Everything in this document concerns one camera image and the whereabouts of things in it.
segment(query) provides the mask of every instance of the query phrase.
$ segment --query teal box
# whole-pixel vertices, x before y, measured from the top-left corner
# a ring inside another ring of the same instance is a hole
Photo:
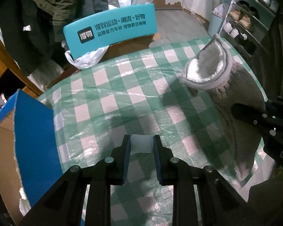
[[[100,47],[156,32],[154,4],[107,10],[64,27],[66,42],[74,59]]]

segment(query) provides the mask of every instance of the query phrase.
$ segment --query black logo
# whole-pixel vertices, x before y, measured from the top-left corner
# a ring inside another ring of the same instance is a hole
[[[85,43],[87,41],[94,39],[94,35],[91,27],[87,27],[85,29],[78,31],[78,36],[81,43]]]

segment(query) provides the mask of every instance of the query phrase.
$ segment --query shoe rack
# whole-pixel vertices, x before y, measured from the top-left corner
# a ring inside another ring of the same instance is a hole
[[[260,0],[242,0],[242,1],[246,1],[250,7],[254,7],[257,10],[259,15],[259,18],[257,18],[253,14],[251,14],[249,9],[239,6],[239,1],[241,0],[231,1],[229,10],[226,14],[226,17],[224,19],[224,22],[222,24],[219,33],[221,37],[227,39],[227,41],[239,52],[239,54],[247,62],[249,58],[252,56],[253,50],[252,51],[246,50],[247,46],[243,47],[239,43],[239,40],[237,38],[234,39],[232,36],[230,36],[230,33],[227,33],[223,27],[229,22],[230,24],[233,25],[233,28],[237,28],[238,30],[241,31],[241,34],[245,34],[247,36],[246,43],[250,41],[257,48],[261,46],[261,40],[269,30],[270,25],[275,18],[276,11],[273,11],[272,9],[267,7],[266,4],[264,5],[264,3],[261,3]],[[239,10],[242,14],[245,14],[250,18],[251,27],[249,29],[246,29],[238,21],[236,21],[231,16],[229,16],[229,13],[232,12],[234,9]]]

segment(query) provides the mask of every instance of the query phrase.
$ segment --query green and white tablecloth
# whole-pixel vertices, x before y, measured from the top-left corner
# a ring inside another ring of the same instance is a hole
[[[196,167],[211,164],[237,184],[233,156],[209,96],[200,91],[192,97],[178,79],[186,62],[209,41],[173,43],[111,59],[45,92],[39,100],[54,110],[63,171],[109,156],[126,133],[155,133],[175,157]],[[255,78],[226,43],[234,59]],[[263,156],[260,144],[254,167]],[[172,195],[172,186],[158,184],[153,153],[132,155],[126,183],[111,188],[112,225],[171,225]]]

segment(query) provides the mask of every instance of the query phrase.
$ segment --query white shoe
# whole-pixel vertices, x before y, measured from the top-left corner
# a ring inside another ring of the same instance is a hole
[[[269,9],[272,10],[274,13],[277,13],[278,8],[279,8],[279,4],[276,1],[272,0],[270,2]]]
[[[230,33],[230,36],[232,38],[235,38],[238,35],[239,35],[239,31],[237,29],[233,29],[232,32]]]
[[[227,23],[225,24],[225,26],[223,27],[223,29],[224,29],[228,34],[230,34],[231,31],[233,30],[232,25],[231,25],[229,22],[227,22]]]
[[[260,2],[261,2],[264,6],[266,6],[267,8],[268,8],[269,5],[270,5],[270,0],[260,0]]]

